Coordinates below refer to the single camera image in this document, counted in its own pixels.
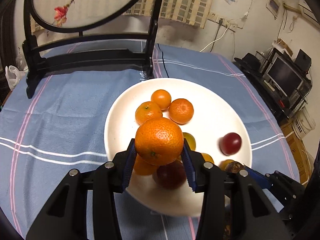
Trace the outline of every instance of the red flower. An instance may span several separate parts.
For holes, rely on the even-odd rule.
[[[54,16],[54,19],[56,21],[59,21],[61,18],[66,17],[68,8],[69,8],[68,5],[64,5],[63,7],[56,7],[54,9],[56,11],[56,15]]]

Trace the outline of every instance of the white plastic bag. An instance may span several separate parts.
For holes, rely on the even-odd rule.
[[[25,75],[25,72],[19,71],[15,66],[5,67],[5,77],[7,78],[11,91]]]

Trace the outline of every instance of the blue tablecloth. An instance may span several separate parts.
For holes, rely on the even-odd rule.
[[[98,48],[141,51],[141,41],[96,41],[62,46],[46,57]],[[226,100],[244,122],[252,143],[253,169],[278,170],[299,180],[299,173],[276,120],[246,77],[218,54],[157,45],[153,53],[156,78],[180,78],[198,83]],[[32,99],[22,80],[0,113],[0,206],[25,237],[52,191],[72,168],[96,169],[106,158],[103,130],[108,111],[127,88],[143,82],[133,69],[76,71],[44,78]],[[268,194],[279,210],[281,204]],[[123,239],[195,239],[198,218],[168,217],[116,194]],[[87,230],[93,239],[92,194],[88,195]]]

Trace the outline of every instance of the curtain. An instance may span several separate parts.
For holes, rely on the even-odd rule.
[[[154,0],[139,0],[126,15],[151,16]],[[212,0],[162,0],[160,18],[204,28]]]

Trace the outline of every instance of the pink stripe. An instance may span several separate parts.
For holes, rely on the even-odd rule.
[[[159,65],[159,62],[158,62],[159,58],[158,58],[158,50],[156,49],[156,63],[158,65],[158,70],[159,70],[159,74],[162,76],[162,73],[161,73],[161,69],[160,69],[160,65]]]
[[[155,54],[155,50],[153,50],[153,53],[152,53],[153,70],[154,70],[155,73],[156,73],[156,77],[159,78],[159,75],[158,75],[157,70],[156,70],[156,68],[155,68],[154,54]]]
[[[74,48],[76,48],[78,45],[80,45],[80,43],[77,43],[75,46],[73,46],[72,48],[70,48],[67,53],[71,52]],[[13,217],[13,222],[16,226],[16,229],[18,230],[19,234],[22,235],[22,232],[21,232],[21,229],[20,229],[20,225],[18,223],[18,219],[16,217],[16,207],[15,207],[15,197],[14,197],[14,179],[15,179],[15,172],[16,172],[16,167],[17,167],[17,160],[18,160],[18,153],[19,153],[19,150],[20,150],[20,147],[21,147],[21,143],[22,143],[22,140],[23,140],[23,137],[24,137],[24,133],[25,133],[25,130],[26,130],[26,127],[27,127],[27,124],[29,122],[29,119],[30,119],[30,116],[33,112],[33,109],[35,108],[35,105],[36,103],[38,102],[44,88],[46,87],[47,83],[49,82],[49,80],[51,79],[52,76],[49,76],[47,78],[47,80],[45,81],[44,85],[42,86],[42,88],[40,89],[40,91],[38,92],[38,94],[35,96],[35,98],[33,99],[33,101],[31,102],[30,106],[29,106],[29,109],[27,111],[27,114],[25,115],[25,118],[23,120],[23,123],[22,123],[22,126],[20,127],[20,130],[19,130],[19,133],[18,133],[18,138],[16,140],[16,144],[14,146],[14,150],[13,150],[13,155],[12,155],[12,163],[11,163],[11,171],[10,171],[10,205],[11,205],[11,213],[12,213],[12,217]]]
[[[220,59],[220,61],[225,65],[225,67],[227,69],[229,69],[229,71],[233,74],[235,74],[235,72],[233,71],[233,69],[221,58],[220,55],[216,54],[218,56],[218,58]],[[276,126],[274,125],[274,123],[270,120],[270,117],[267,113],[267,111],[264,109],[263,105],[261,105],[261,103],[257,100],[257,98],[255,97],[254,93],[251,91],[251,89],[249,88],[249,86],[238,76],[236,76],[236,78],[243,84],[243,86],[246,88],[246,90],[249,92],[251,98],[253,99],[253,101],[257,104],[257,106],[260,108],[260,110],[263,112],[263,114],[265,115],[266,119],[268,120],[268,122],[270,123],[271,127],[273,128],[274,132],[277,133],[277,128]],[[293,171],[292,171],[292,167],[291,167],[291,163],[290,163],[290,159],[289,159],[289,155],[287,153],[287,150],[285,149],[284,147],[284,144],[281,140],[281,138],[279,138],[279,141],[280,141],[280,144],[281,144],[281,147],[283,149],[283,152],[284,152],[284,156],[285,156],[285,159],[287,161],[287,164],[288,164],[288,167],[289,167],[289,171],[291,173],[291,176],[292,178],[294,178],[294,174],[293,174]]]
[[[191,238],[192,238],[192,240],[195,240],[196,234],[195,234],[195,229],[193,228],[192,218],[188,217],[188,219],[189,219],[189,225],[190,225],[190,231],[191,231]]]

